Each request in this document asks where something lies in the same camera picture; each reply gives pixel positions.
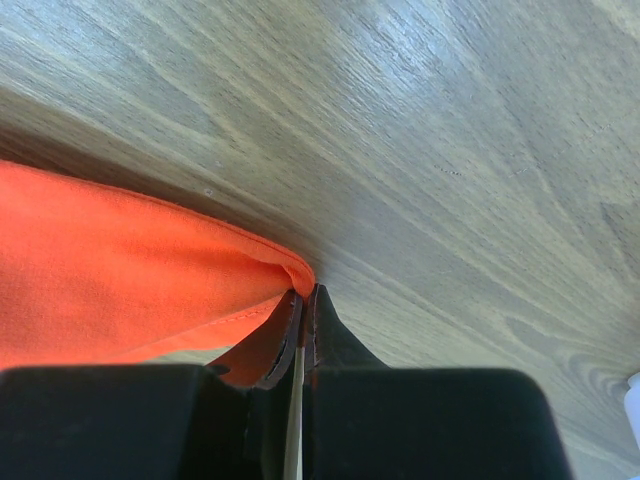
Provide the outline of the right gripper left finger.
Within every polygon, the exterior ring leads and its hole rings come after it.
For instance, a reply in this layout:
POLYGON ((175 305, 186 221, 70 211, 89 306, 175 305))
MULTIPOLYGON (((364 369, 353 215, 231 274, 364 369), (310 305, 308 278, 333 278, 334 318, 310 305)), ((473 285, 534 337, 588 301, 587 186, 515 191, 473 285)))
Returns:
POLYGON ((261 326, 208 364, 242 401, 225 468, 231 479, 299 477, 303 307, 297 293, 286 292, 261 326))

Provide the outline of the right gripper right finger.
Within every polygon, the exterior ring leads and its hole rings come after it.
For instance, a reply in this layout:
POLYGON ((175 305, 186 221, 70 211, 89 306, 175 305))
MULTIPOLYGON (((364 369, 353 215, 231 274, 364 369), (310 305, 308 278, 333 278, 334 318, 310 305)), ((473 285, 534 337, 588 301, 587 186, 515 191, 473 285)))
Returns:
POLYGON ((303 311, 302 478, 312 479, 312 374, 319 368, 388 369, 339 319, 329 292, 316 284, 303 311))

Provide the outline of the orange t shirt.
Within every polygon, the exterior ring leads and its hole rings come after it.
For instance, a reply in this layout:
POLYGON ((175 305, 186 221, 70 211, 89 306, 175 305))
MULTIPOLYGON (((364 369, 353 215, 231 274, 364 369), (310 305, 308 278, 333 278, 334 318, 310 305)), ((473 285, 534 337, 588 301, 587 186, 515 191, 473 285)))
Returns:
POLYGON ((1 364, 132 363, 234 345, 288 290, 298 255, 136 192, 1 165, 1 364))

